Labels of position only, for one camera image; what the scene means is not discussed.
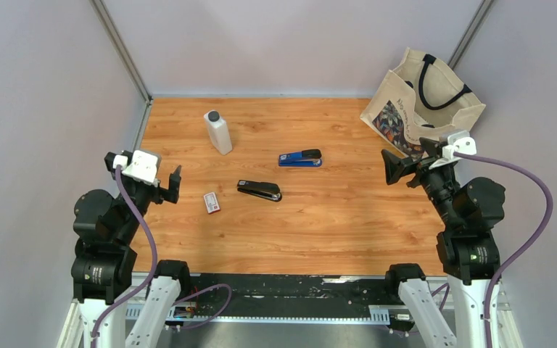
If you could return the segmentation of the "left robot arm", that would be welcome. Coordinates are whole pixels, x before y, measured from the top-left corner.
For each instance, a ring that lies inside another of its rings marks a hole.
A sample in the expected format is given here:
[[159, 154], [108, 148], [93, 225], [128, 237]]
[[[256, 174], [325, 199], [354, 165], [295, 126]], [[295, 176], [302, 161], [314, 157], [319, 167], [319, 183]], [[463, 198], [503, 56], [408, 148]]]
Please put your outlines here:
[[[109, 152], [107, 171], [119, 194], [104, 189], [83, 194], [74, 206], [78, 235], [71, 267], [73, 297], [80, 304], [85, 347], [156, 347], [168, 313], [191, 294], [189, 266], [159, 260], [157, 245], [144, 215], [151, 204], [177, 203], [181, 185], [178, 166], [163, 188], [157, 172], [161, 157], [143, 150]], [[153, 266], [133, 286], [137, 253], [131, 242], [142, 228], [151, 247]]]

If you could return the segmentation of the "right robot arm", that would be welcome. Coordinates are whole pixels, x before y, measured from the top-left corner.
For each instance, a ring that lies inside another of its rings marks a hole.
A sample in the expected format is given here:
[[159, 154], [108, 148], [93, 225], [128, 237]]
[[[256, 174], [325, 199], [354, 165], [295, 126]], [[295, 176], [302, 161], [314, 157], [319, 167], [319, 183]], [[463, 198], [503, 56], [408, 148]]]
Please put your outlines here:
[[437, 254], [453, 291], [457, 331], [451, 330], [433, 303], [419, 265], [390, 265], [384, 292], [391, 302], [408, 308], [427, 347], [485, 347], [484, 325], [497, 321], [484, 311], [497, 304], [498, 283], [492, 277], [500, 267], [500, 255], [492, 229], [504, 218], [505, 189], [489, 178], [474, 178], [464, 186], [455, 179], [460, 155], [476, 154], [470, 136], [444, 141], [423, 138], [421, 143], [428, 156], [418, 160], [382, 150], [385, 177], [392, 185], [412, 175], [408, 187], [422, 187], [444, 223], [437, 235]]

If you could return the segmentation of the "blue stapler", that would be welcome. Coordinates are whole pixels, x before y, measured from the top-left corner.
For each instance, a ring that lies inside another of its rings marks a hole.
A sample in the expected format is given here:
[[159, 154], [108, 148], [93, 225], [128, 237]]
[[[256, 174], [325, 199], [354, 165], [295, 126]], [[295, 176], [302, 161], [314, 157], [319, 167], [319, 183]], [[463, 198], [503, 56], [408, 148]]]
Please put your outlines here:
[[278, 156], [279, 167], [320, 167], [322, 163], [320, 149], [306, 149], [301, 152], [291, 152]]

